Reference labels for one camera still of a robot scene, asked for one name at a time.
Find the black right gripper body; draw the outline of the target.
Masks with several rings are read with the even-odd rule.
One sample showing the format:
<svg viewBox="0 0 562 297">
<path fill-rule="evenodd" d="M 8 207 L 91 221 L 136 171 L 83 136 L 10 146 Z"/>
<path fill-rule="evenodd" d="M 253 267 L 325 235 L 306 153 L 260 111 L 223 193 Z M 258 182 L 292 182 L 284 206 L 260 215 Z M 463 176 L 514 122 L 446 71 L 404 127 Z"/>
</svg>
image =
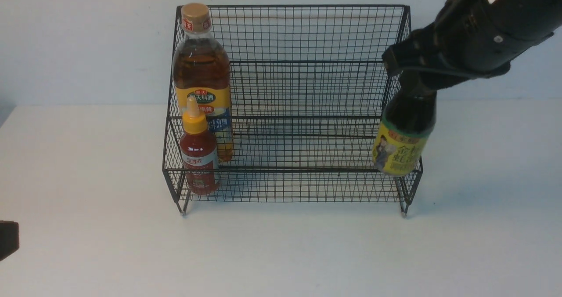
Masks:
<svg viewBox="0 0 562 297">
<path fill-rule="evenodd" d="M 387 47 L 382 61 L 388 75 L 399 75 L 401 87 L 410 94 L 426 94 L 469 80 L 502 76 L 511 69 L 510 62 L 481 72 L 453 64 L 438 45 L 433 22 L 415 29 L 406 40 Z"/>
</svg>

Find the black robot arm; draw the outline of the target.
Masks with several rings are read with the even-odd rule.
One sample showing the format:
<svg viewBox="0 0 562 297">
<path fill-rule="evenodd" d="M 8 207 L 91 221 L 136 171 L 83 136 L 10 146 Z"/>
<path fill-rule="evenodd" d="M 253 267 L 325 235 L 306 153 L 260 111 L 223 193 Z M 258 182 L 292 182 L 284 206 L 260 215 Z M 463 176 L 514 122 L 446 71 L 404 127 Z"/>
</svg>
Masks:
<svg viewBox="0 0 562 297">
<path fill-rule="evenodd" d="M 398 202 L 423 173 L 437 91 L 502 76 L 561 0 L 177 7 L 162 171 L 190 201 Z"/>
</svg>

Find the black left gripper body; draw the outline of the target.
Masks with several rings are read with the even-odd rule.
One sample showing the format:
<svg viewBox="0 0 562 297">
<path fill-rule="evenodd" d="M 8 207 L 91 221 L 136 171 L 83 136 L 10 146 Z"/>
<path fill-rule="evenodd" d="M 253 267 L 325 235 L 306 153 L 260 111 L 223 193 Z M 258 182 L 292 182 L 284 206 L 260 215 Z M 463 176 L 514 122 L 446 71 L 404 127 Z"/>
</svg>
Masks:
<svg viewBox="0 0 562 297">
<path fill-rule="evenodd" d="M 20 248 L 19 223 L 0 221 L 0 261 L 18 251 Z"/>
</svg>

